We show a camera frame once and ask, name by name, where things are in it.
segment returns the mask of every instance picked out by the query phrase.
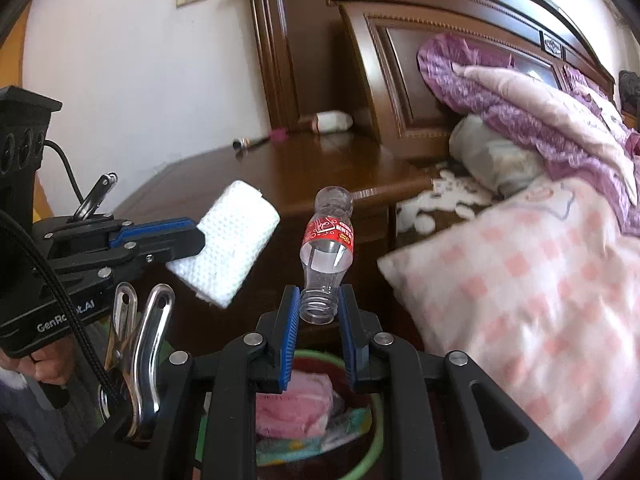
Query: pink checkered pattern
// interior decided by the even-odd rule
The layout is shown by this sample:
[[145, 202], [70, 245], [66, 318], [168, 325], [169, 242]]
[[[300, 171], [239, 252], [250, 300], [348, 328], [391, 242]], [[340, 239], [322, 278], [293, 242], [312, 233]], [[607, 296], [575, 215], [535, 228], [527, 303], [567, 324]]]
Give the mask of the pink checkered pattern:
[[428, 351], [464, 350], [597, 479], [640, 419], [640, 240], [578, 179], [539, 179], [379, 261]]

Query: white textured towel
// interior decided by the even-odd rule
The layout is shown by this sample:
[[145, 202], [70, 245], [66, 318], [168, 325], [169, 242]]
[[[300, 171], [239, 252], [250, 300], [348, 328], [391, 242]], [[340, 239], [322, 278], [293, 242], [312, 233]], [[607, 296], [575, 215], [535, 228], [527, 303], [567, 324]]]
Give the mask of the white textured towel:
[[226, 308], [278, 222], [278, 212], [262, 193], [236, 180], [198, 224], [206, 239], [202, 252], [166, 266], [199, 298]]

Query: empty transparent bottle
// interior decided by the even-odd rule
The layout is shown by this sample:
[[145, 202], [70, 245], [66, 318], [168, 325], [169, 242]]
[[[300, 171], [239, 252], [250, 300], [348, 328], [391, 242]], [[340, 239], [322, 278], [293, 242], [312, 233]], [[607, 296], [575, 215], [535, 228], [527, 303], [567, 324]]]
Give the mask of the empty transparent bottle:
[[325, 187], [316, 195], [315, 209], [300, 248], [305, 269], [300, 317], [322, 325], [338, 312], [338, 288], [353, 261], [353, 200], [346, 189]]

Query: red label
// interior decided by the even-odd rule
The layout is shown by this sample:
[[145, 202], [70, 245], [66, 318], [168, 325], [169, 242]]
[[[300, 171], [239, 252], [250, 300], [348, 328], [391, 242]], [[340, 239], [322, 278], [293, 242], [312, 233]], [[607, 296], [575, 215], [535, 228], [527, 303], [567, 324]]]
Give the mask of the red label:
[[312, 220], [306, 226], [302, 244], [311, 240], [328, 239], [340, 242], [353, 254], [353, 230], [344, 222], [331, 216], [324, 216]]

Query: triangular cutout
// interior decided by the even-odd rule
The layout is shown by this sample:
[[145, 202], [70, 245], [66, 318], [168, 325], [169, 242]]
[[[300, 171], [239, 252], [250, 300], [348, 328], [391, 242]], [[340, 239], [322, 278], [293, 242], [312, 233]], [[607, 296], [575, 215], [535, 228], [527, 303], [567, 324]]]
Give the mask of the triangular cutout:
[[529, 431], [482, 385], [471, 386], [484, 430], [492, 449], [500, 451], [519, 442], [524, 442]]

